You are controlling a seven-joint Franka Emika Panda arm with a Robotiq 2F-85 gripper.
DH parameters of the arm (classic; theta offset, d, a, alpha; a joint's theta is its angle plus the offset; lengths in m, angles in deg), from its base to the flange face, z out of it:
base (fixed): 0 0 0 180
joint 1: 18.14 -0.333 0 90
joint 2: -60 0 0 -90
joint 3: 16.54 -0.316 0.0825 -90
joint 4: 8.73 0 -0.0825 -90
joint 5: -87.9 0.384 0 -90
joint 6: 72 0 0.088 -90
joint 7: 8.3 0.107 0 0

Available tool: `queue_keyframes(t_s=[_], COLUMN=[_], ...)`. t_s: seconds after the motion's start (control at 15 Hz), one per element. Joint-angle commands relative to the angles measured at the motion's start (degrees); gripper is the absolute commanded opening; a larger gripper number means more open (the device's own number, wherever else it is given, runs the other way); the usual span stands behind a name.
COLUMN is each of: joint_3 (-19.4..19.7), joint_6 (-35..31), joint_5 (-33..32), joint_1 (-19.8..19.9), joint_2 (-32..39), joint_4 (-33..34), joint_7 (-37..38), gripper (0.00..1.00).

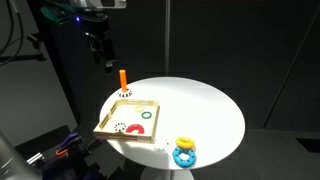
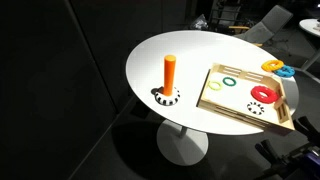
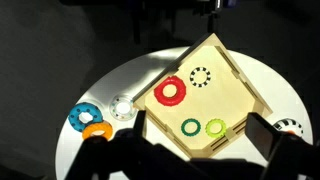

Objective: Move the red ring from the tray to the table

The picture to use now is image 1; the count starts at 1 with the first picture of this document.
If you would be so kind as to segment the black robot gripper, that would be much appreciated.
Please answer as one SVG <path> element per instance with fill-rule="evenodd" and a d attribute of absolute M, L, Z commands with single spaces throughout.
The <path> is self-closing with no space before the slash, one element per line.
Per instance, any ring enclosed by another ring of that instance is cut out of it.
<path fill-rule="evenodd" d="M 75 15 L 75 22 L 84 33 L 88 49 L 93 56 L 94 63 L 101 63 L 99 49 L 104 33 L 108 30 L 108 16 L 105 13 L 84 11 Z M 102 41 L 105 72 L 113 72 L 113 62 L 115 61 L 114 48 L 110 39 Z"/>

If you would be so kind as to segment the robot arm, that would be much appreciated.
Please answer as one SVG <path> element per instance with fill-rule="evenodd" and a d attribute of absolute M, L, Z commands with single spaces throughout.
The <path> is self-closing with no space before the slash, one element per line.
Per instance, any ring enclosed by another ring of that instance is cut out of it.
<path fill-rule="evenodd" d="M 113 72 L 114 48 L 109 31 L 108 10 L 125 9 L 127 0 L 44 0 L 41 13 L 59 25 L 69 22 L 76 24 L 84 33 L 87 48 L 96 64 L 102 63 L 106 73 Z"/>

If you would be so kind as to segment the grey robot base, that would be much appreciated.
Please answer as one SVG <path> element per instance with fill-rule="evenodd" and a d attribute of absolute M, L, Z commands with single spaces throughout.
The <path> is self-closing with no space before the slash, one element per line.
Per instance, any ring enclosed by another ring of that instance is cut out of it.
<path fill-rule="evenodd" d="M 0 180 L 42 180 L 42 172 L 29 165 L 0 132 Z"/>

